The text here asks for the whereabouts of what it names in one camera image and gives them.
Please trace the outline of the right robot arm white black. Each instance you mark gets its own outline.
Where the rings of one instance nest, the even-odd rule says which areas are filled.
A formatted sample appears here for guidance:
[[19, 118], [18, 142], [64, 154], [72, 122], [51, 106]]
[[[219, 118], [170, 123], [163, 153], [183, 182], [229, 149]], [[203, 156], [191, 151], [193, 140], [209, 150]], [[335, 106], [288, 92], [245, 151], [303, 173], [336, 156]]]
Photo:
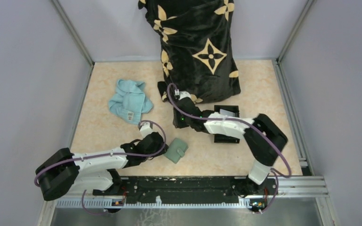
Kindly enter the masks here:
[[247, 176], [247, 189], [250, 193], [259, 194], [265, 188], [265, 180], [278, 158], [290, 169], [282, 154], [288, 138], [267, 115], [238, 118], [215, 111], [201, 111], [189, 97], [169, 101], [182, 114], [182, 121], [195, 131], [246, 141], [255, 158]]

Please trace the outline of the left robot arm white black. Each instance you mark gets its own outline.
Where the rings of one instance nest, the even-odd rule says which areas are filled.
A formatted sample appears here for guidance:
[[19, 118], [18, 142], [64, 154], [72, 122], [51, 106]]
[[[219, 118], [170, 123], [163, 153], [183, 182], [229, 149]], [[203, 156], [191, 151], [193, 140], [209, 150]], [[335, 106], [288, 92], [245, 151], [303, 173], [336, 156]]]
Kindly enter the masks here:
[[72, 153], [62, 148], [36, 169], [34, 184], [46, 201], [82, 192], [116, 195], [123, 187], [119, 169], [139, 166], [167, 149], [166, 136], [158, 132], [98, 153]]

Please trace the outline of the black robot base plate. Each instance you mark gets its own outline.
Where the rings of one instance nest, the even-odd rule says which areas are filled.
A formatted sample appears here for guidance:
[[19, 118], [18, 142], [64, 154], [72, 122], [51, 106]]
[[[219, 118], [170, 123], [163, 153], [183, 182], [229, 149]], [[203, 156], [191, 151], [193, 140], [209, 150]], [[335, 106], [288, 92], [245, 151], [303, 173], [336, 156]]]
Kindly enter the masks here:
[[160, 197], [165, 204], [237, 203], [239, 198], [257, 195], [259, 199], [276, 194], [275, 179], [261, 185], [247, 177], [123, 177], [105, 191], [93, 190], [94, 196], [119, 195], [127, 203], [153, 203]]

